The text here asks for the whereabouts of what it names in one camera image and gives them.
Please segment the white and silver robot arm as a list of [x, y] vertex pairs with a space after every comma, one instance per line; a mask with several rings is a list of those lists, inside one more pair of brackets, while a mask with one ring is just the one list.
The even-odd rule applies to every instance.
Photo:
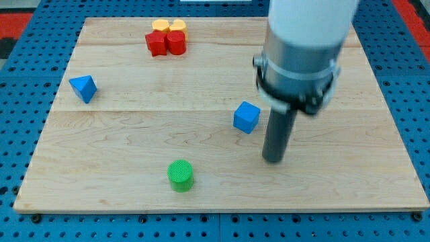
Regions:
[[336, 89], [338, 55], [358, 0], [271, 0], [265, 42], [254, 56], [257, 88], [271, 109], [315, 115]]

